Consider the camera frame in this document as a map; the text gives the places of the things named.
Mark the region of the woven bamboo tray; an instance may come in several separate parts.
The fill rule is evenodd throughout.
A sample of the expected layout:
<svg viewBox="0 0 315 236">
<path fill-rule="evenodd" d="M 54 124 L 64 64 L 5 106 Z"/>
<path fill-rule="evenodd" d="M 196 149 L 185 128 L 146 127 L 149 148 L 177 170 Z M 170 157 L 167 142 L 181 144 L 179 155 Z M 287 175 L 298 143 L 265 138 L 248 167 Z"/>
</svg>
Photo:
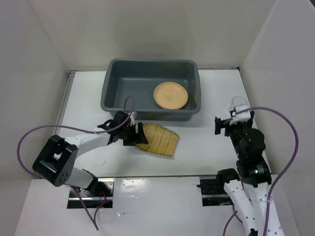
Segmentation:
<svg viewBox="0 0 315 236">
<path fill-rule="evenodd" d="M 150 154 L 173 157 L 180 137 L 177 133 L 151 122 L 143 124 L 143 131 L 148 144 L 136 144 L 139 150 Z"/>
</svg>

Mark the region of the tan plate with bear logo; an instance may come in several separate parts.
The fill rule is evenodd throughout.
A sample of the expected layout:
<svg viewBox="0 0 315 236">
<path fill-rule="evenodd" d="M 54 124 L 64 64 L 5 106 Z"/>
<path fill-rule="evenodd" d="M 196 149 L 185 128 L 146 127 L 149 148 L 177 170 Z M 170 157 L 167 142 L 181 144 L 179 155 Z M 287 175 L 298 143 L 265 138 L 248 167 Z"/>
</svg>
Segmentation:
<svg viewBox="0 0 315 236">
<path fill-rule="evenodd" d="M 178 110 L 188 102 L 188 92 L 175 82 L 164 82 L 159 84 L 153 93 L 154 100 L 158 106 L 167 110 Z"/>
</svg>

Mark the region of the clear plastic cup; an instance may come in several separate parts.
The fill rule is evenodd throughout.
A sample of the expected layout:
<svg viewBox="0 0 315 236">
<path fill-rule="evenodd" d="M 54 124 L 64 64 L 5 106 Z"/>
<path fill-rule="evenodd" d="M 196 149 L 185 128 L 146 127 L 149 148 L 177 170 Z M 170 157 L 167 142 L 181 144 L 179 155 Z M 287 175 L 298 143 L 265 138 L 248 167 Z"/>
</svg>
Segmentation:
<svg viewBox="0 0 315 236">
<path fill-rule="evenodd" d="M 231 100 L 231 105 L 233 107 L 247 105 L 247 100 L 241 96 L 235 96 Z"/>
</svg>

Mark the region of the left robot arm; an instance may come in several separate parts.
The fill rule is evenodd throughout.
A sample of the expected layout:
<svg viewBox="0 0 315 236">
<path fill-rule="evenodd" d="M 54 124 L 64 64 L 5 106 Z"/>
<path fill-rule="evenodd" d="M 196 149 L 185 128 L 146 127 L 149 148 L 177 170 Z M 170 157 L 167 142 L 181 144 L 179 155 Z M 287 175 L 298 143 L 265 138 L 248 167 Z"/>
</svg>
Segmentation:
<svg viewBox="0 0 315 236">
<path fill-rule="evenodd" d="M 91 133 L 62 138 L 53 135 L 44 145 L 32 165 L 35 173 L 55 187 L 64 184 L 80 188 L 86 196 L 93 196 L 102 184 L 91 172 L 75 168 L 77 157 L 118 140 L 124 146 L 148 144 L 142 123 L 135 123 L 132 113 L 118 111 L 113 119 L 100 124 Z"/>
</svg>

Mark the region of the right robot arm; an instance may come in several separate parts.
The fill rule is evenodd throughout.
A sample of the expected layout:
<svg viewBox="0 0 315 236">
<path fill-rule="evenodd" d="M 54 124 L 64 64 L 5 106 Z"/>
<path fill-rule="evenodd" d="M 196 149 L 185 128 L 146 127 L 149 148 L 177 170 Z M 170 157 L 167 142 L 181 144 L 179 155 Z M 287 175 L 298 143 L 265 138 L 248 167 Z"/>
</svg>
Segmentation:
<svg viewBox="0 0 315 236">
<path fill-rule="evenodd" d="M 238 157 L 236 169 L 218 171 L 216 189 L 231 198 L 247 236 L 283 236 L 273 196 L 268 195 L 272 177 L 262 156 L 264 135 L 252 127 L 252 119 L 231 121 L 215 118 L 215 134 L 223 129 Z"/>
</svg>

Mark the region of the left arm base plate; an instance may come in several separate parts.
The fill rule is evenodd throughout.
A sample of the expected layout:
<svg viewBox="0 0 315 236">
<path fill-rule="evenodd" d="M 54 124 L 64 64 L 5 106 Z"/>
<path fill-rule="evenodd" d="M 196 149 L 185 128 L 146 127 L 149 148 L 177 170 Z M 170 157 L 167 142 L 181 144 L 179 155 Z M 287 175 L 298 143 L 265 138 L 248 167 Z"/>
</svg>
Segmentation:
<svg viewBox="0 0 315 236">
<path fill-rule="evenodd" d="M 100 178 L 99 188 L 93 193 L 79 187 L 70 189 L 67 202 L 68 209 L 83 208 L 79 197 L 81 197 L 86 208 L 112 208 L 115 180 L 113 178 Z"/>
</svg>

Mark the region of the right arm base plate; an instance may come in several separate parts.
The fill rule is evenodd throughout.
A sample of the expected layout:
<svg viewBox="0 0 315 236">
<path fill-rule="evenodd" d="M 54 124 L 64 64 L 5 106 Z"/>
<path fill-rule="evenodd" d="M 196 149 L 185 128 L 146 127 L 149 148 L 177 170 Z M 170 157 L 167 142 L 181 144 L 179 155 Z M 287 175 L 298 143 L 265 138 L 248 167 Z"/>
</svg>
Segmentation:
<svg viewBox="0 0 315 236">
<path fill-rule="evenodd" d="M 201 176 L 199 180 L 196 187 L 200 189 L 203 207 L 233 205 L 228 194 L 218 186 L 216 176 Z"/>
</svg>

